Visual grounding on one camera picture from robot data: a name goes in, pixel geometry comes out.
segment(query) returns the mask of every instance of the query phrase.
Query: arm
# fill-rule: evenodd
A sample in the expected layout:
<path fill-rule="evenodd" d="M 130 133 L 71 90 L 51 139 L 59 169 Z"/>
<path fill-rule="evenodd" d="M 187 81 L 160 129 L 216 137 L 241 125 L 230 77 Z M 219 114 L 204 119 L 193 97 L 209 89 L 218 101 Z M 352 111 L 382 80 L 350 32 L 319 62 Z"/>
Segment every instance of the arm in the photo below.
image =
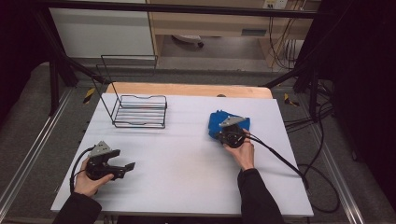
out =
<path fill-rule="evenodd" d="M 284 223 L 274 198 L 265 187 L 259 171 L 254 168 L 254 146 L 250 139 L 246 138 L 238 148 L 224 147 L 242 169 L 238 176 L 238 188 L 242 198 L 243 223 Z"/>
<path fill-rule="evenodd" d="M 72 193 L 53 224 L 94 223 L 102 206 L 84 194 Z"/>
<path fill-rule="evenodd" d="M 85 174 L 85 167 L 88 159 L 81 164 L 80 172 L 77 176 L 75 191 L 67 199 L 56 216 L 53 224 L 86 224 L 94 223 L 102 206 L 91 197 L 105 183 L 110 181 L 114 176 L 106 175 L 98 180 L 91 180 Z"/>
<path fill-rule="evenodd" d="M 259 171 L 248 169 L 238 176 L 238 188 L 242 198 L 242 220 L 247 224 L 284 223 L 279 208 L 265 187 Z"/>

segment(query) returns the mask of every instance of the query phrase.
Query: hand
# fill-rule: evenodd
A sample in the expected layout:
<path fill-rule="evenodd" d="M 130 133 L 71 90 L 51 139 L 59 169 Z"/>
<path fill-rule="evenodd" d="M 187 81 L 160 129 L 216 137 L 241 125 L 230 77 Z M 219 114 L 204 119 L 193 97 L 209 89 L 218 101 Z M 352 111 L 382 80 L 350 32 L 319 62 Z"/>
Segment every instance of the hand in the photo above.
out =
<path fill-rule="evenodd" d="M 84 194 L 88 197 L 92 197 L 99 188 L 110 181 L 114 175 L 105 175 L 104 177 L 98 180 L 91 180 L 87 177 L 85 173 L 85 168 L 87 167 L 89 158 L 85 159 L 85 161 L 81 164 L 80 173 L 77 175 L 75 193 Z"/>
<path fill-rule="evenodd" d="M 243 171 L 254 168 L 254 146 L 251 144 L 250 139 L 245 138 L 242 146 L 232 148 L 223 144 L 225 149 L 233 155 L 233 158 L 239 164 Z"/>

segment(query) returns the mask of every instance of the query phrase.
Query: black clamp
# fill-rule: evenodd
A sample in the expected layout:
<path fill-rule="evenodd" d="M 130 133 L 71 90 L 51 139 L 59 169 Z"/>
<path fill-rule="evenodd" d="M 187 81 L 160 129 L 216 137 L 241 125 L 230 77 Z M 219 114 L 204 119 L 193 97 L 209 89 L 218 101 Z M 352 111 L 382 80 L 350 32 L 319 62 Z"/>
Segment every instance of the black clamp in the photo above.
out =
<path fill-rule="evenodd" d="M 114 177 L 111 180 L 124 178 L 125 173 L 134 169 L 134 162 L 124 167 L 111 166 L 107 163 L 109 159 L 118 157 L 119 155 L 119 149 L 112 150 L 104 141 L 99 142 L 88 156 L 90 159 L 85 169 L 87 177 L 92 180 L 97 180 L 105 175 L 113 174 Z"/>
<path fill-rule="evenodd" d="M 245 132 L 238 125 L 238 123 L 243 120 L 245 120 L 245 118 L 228 117 L 219 124 L 221 132 L 217 134 L 217 138 L 222 144 L 226 144 L 232 148 L 237 148 L 244 144 L 246 138 Z"/>

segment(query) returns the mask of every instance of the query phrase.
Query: person's right hand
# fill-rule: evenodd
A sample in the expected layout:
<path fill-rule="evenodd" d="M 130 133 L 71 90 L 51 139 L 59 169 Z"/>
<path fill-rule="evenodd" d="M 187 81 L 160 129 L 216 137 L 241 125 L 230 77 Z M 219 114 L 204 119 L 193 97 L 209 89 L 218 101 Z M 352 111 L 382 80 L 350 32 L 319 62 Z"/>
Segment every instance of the person's right hand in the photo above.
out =
<path fill-rule="evenodd" d="M 247 136 L 249 135 L 249 132 L 246 129 L 244 129 L 244 132 Z M 250 139 L 245 138 L 242 146 L 237 148 L 229 147 L 226 144 L 223 144 L 223 146 L 231 153 L 231 155 L 233 155 L 233 158 L 243 171 L 254 168 L 254 146 L 251 144 Z"/>

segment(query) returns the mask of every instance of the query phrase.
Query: black sleeve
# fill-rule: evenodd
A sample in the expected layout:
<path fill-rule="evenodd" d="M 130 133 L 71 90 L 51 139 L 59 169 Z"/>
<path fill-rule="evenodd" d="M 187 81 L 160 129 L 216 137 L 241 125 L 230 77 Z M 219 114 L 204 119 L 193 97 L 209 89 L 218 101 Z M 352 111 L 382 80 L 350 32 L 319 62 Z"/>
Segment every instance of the black sleeve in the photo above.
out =
<path fill-rule="evenodd" d="M 238 188 L 242 198 L 241 212 L 244 224 L 284 223 L 279 208 L 265 187 L 258 170 L 241 171 L 238 176 Z"/>
<path fill-rule="evenodd" d="M 98 218 L 102 206 L 83 194 L 72 193 L 52 224 L 88 224 Z"/>

